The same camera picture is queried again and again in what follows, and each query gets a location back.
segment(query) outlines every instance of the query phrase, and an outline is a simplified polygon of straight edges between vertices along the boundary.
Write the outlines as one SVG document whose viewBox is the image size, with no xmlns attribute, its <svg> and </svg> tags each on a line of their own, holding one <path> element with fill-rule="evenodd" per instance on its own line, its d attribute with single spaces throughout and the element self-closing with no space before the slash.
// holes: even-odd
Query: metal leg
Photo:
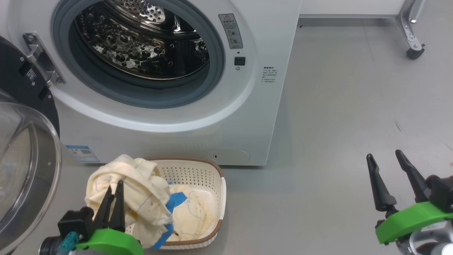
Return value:
<svg viewBox="0 0 453 255">
<path fill-rule="evenodd" d="M 414 6 L 412 7 L 411 10 L 411 23 L 417 23 L 417 21 L 420 18 L 420 15 L 422 14 L 422 10 L 424 7 L 426 0 L 415 0 Z"/>
<path fill-rule="evenodd" d="M 424 52 L 424 44 L 420 44 L 419 40 L 411 28 L 410 11 L 414 6 L 415 0 L 406 0 L 401 8 L 400 13 L 396 17 L 396 22 L 402 29 L 410 49 L 406 52 L 410 59 L 417 59 Z"/>
</svg>

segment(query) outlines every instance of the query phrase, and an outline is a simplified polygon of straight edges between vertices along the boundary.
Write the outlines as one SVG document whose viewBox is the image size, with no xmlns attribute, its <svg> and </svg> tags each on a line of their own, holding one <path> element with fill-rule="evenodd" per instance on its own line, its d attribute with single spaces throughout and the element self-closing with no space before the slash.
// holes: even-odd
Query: door hinge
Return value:
<svg viewBox="0 0 453 255">
<path fill-rule="evenodd" d="M 26 53 L 27 60 L 34 64 L 46 80 L 47 86 L 52 87 L 57 83 L 66 83 L 60 74 L 60 71 L 54 65 L 52 59 L 47 54 L 46 49 L 36 33 L 24 33 L 27 48 L 30 50 Z"/>
</svg>

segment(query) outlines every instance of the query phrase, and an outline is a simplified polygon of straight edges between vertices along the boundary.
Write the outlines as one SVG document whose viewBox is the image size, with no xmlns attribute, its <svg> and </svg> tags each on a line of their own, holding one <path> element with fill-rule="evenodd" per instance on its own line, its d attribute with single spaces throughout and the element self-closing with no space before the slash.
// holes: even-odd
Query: metal stand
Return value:
<svg viewBox="0 0 453 255">
<path fill-rule="evenodd" d="M 410 46 L 410 49 L 406 52 L 410 59 L 418 59 L 424 52 L 424 44 L 420 44 L 411 28 L 411 18 L 409 15 L 414 3 L 415 0 L 406 0 L 400 13 L 396 17 L 396 22 L 402 29 L 404 35 L 406 36 L 407 43 Z"/>
<path fill-rule="evenodd" d="M 444 254 L 442 252 L 443 247 L 439 247 L 439 249 L 436 246 L 453 243 L 452 237 L 451 221 L 442 221 L 413 232 L 409 238 L 399 238 L 395 243 L 402 255 Z M 417 247 L 416 242 L 424 242 L 424 244 Z"/>
</svg>

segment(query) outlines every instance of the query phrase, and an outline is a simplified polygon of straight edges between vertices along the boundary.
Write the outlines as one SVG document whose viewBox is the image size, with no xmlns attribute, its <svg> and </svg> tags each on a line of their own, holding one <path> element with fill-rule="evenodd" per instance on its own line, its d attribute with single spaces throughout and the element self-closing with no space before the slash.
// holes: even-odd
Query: caster wheel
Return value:
<svg viewBox="0 0 453 255">
<path fill-rule="evenodd" d="M 414 59 L 418 59 L 424 52 L 424 49 L 421 49 L 421 50 L 413 50 L 413 49 L 409 49 L 406 51 L 406 55 L 414 60 Z"/>
</svg>

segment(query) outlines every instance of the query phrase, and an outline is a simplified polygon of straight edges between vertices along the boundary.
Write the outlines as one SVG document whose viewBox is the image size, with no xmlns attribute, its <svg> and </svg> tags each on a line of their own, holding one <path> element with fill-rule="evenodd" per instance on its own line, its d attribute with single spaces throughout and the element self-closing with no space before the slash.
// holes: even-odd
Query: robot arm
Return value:
<svg viewBox="0 0 453 255">
<path fill-rule="evenodd" d="M 89 207 L 66 212 L 58 222 L 60 236 L 46 238 L 39 255 L 143 255 L 140 242 L 125 233 L 123 181 L 118 182 L 115 195 L 107 189 L 94 220 L 93 215 Z"/>
<path fill-rule="evenodd" d="M 379 243 L 395 242 L 402 255 L 453 255 L 453 177 L 430 176 L 425 180 L 402 151 L 395 153 L 409 178 L 416 204 L 402 211 L 395 208 L 396 199 L 389 194 L 374 157 L 368 154 L 375 207 L 386 212 L 386 219 L 376 225 Z"/>
</svg>

